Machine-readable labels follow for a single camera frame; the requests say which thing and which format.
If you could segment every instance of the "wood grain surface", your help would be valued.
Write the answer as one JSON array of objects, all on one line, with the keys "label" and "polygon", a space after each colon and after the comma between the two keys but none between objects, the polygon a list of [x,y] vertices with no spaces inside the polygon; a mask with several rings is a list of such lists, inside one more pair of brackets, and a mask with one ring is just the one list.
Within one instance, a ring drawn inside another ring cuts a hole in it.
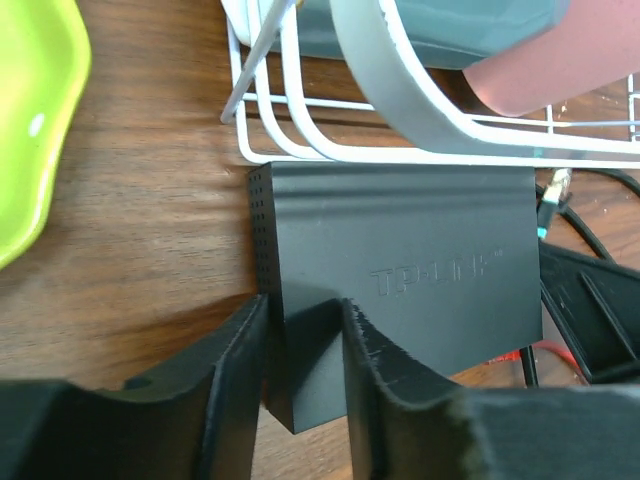
[{"label": "wood grain surface", "polygon": [[[0,375],[116,388],[215,329],[255,292],[248,167],[234,127],[218,120],[230,75],[217,0],[78,3],[93,70],[66,139],[46,229],[0,271]],[[270,63],[277,69],[277,58]],[[304,73],[311,95],[361,98],[340,62],[306,61]],[[620,85],[603,89],[559,106],[556,115],[624,118],[623,94]],[[342,142],[404,143],[371,116],[349,114],[346,126],[335,112],[319,118]],[[256,120],[250,131],[260,149],[273,150]],[[573,191],[573,205],[614,256],[640,267],[638,200],[590,174],[578,173]],[[551,240],[585,248],[561,223]],[[539,365],[547,384],[576,381],[550,355]],[[508,363],[458,379],[522,383],[518,365]],[[292,436],[262,412],[255,478],[347,479],[349,462],[344,419]]]}]

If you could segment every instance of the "lime green dish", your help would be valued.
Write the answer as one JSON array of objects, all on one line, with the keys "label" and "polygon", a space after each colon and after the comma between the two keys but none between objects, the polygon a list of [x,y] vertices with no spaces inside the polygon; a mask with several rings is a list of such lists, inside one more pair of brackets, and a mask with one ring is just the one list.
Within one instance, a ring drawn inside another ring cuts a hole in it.
[{"label": "lime green dish", "polygon": [[0,0],[0,268],[42,231],[91,68],[74,0]]}]

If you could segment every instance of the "black device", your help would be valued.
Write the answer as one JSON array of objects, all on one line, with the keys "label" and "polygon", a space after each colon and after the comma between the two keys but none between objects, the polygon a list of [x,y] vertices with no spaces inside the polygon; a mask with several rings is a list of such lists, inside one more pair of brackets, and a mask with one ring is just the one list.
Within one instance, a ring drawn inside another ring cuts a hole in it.
[{"label": "black device", "polygon": [[276,162],[249,193],[275,322],[267,407],[292,432],[346,413],[327,300],[353,299],[442,375],[541,338],[532,168]]}]

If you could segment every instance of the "wire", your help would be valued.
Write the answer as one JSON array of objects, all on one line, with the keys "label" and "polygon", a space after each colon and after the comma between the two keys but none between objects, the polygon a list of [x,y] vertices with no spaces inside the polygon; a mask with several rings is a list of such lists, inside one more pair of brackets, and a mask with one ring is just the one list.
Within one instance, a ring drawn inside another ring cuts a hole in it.
[{"label": "wire", "polygon": [[[617,180],[626,188],[631,190],[633,194],[640,198],[640,182],[638,182],[635,178],[629,175],[622,170],[608,170],[608,169],[584,169],[583,171],[594,173],[597,175],[602,175],[605,177],[612,178]],[[564,218],[569,225],[580,235],[580,237],[586,242],[586,244],[593,250],[593,252],[600,258],[607,260],[612,263],[616,263],[614,258],[611,256],[609,251],[606,249],[604,244],[600,241],[598,236],[593,233],[593,231],[587,226],[587,224],[582,220],[580,215],[578,215],[571,207],[568,206],[568,201],[570,199],[570,195],[566,195],[566,187],[568,186],[568,179],[562,178],[562,175],[558,175],[559,171],[556,171],[554,174],[554,179],[551,181],[549,187],[543,188],[540,185],[536,184],[536,196],[540,198],[540,203],[538,205],[538,236],[540,238],[546,237],[547,231],[551,225],[551,220],[555,214],[559,214],[562,218]],[[550,187],[558,187],[558,182],[562,181],[563,188],[558,190],[552,190],[551,195],[549,195]],[[547,350],[549,352],[554,353],[562,360],[564,360],[574,371],[576,374],[580,376],[580,378],[584,378],[582,375],[582,371],[578,366],[575,358],[571,355],[571,352],[561,347],[560,345],[551,342],[549,340],[542,340],[541,342],[536,343],[533,346],[536,350]],[[520,352],[512,352],[507,355],[503,355],[502,357],[498,357],[498,359],[494,361],[507,361],[507,360],[517,360],[520,359],[523,362],[525,368],[525,377],[528,377],[527,370],[531,370],[531,364],[533,361],[532,356],[533,349],[529,349],[527,351],[521,350]],[[533,380],[531,378],[526,379],[527,385],[529,382]]]},{"label": "wire", "polygon": [[638,182],[635,178],[629,175],[622,170],[608,170],[604,168],[586,168],[585,172],[595,173],[598,175],[603,175],[605,177],[612,178],[617,180],[622,185],[627,187],[629,190],[633,192],[633,194],[640,198],[640,182]]},{"label": "wire", "polygon": [[[536,184],[536,194],[539,197],[544,195],[544,188],[540,185]],[[585,243],[589,246],[593,253],[595,253],[598,257],[614,262],[613,257],[600,241],[600,239],[596,236],[595,233],[587,226],[586,223],[580,218],[571,207],[569,207],[566,202],[560,203],[558,206],[558,214],[562,218],[564,218],[571,227],[580,235],[580,237],[585,241]]]},{"label": "wire", "polygon": [[533,347],[529,345],[520,349],[520,361],[524,372],[524,383],[527,388],[535,388],[538,383],[538,372],[536,369],[536,358],[533,354]]}]

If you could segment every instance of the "ventilation holes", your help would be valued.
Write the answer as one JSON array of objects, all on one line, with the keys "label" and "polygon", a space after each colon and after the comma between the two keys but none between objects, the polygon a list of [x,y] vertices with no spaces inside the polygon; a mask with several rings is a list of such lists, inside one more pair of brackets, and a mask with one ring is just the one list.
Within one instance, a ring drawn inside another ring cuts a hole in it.
[{"label": "ventilation holes", "polygon": [[249,176],[249,205],[251,206],[256,276],[260,292],[269,291],[273,281],[271,276],[273,269],[269,261],[270,239],[267,235],[268,211],[265,207],[265,200],[267,200],[267,205],[269,204],[267,196],[270,191],[270,185],[266,181],[262,181],[261,173],[254,173]]}]

